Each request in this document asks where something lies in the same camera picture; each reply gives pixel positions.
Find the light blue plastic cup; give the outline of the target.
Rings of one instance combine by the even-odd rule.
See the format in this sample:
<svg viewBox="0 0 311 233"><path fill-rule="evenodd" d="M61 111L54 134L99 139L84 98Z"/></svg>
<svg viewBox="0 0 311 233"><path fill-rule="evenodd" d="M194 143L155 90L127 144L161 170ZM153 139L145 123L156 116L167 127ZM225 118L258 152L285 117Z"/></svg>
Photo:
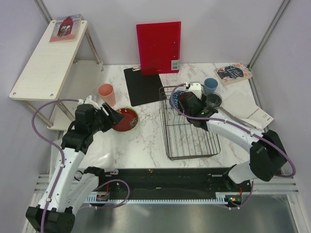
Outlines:
<svg viewBox="0 0 311 233"><path fill-rule="evenodd" d="M214 93L218 87L218 82L214 78L207 78L203 86L206 94Z"/></svg>

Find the blue patterned bowl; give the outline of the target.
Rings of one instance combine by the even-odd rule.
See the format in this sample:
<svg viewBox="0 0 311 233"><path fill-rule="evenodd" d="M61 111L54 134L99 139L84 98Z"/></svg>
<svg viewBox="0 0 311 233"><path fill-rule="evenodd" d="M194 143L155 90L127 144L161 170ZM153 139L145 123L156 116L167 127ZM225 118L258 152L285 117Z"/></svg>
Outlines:
<svg viewBox="0 0 311 233"><path fill-rule="evenodd" d="M182 94L185 94L186 91L176 91L173 93L173 96L171 98L169 98L169 104L170 106L173 108L173 103L175 104L175 106L182 112L183 109L179 103L179 96Z"/></svg>

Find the pink plastic cup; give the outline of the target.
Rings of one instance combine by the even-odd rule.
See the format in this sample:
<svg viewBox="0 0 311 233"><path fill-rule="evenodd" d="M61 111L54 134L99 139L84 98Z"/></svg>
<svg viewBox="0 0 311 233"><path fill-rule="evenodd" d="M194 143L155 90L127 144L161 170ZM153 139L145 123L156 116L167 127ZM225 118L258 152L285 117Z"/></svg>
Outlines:
<svg viewBox="0 0 311 233"><path fill-rule="evenodd" d="M104 102L113 107L116 104L114 88L111 84L105 83L98 88L98 94Z"/></svg>

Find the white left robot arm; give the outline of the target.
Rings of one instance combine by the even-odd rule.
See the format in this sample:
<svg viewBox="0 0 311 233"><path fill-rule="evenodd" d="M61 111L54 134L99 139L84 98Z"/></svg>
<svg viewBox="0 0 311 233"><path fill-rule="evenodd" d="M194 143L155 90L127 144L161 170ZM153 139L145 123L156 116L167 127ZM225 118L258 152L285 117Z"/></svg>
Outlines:
<svg viewBox="0 0 311 233"><path fill-rule="evenodd" d="M89 194L105 189L104 169L88 167L75 187L72 182L80 163L97 132L107 132L124 116L107 103L79 100L75 119L62 138L61 145L51 142L60 152L52 179L35 207L28 207L26 218L41 233L70 233L75 217Z"/></svg>

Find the dark red plate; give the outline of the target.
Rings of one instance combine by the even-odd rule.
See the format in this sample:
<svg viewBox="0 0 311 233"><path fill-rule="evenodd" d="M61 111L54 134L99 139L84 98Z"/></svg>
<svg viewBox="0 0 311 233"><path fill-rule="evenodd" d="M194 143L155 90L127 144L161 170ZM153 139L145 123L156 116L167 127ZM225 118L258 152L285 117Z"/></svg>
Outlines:
<svg viewBox="0 0 311 233"><path fill-rule="evenodd" d="M113 127L115 131L126 132L136 127L138 123L138 115L134 109L129 107L123 107L118 109L117 112L122 114L124 116L124 119L119 124Z"/></svg>

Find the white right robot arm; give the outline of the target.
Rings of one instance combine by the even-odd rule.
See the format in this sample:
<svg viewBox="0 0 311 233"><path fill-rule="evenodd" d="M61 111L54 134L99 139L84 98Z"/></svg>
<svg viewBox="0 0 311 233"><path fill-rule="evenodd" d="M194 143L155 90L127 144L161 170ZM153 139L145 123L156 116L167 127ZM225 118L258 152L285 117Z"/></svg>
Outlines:
<svg viewBox="0 0 311 233"><path fill-rule="evenodd" d="M192 92L178 96L177 109L193 126L216 133L249 153L248 162L233 165L225 172L222 183L226 190L234 191L242 182L254 178L268 182L285 165L285 149L276 132L262 133L228 121L223 113L207 106Z"/></svg>

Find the black wire dish rack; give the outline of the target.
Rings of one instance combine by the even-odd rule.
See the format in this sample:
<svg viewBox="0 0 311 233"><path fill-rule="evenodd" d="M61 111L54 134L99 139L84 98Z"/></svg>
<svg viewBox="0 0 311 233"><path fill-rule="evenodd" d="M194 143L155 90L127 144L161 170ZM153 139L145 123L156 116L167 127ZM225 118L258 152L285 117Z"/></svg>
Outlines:
<svg viewBox="0 0 311 233"><path fill-rule="evenodd" d="M196 128L170 105L173 89L174 86L159 89L159 114L168 159L209 158L219 154L221 147L217 134Z"/></svg>

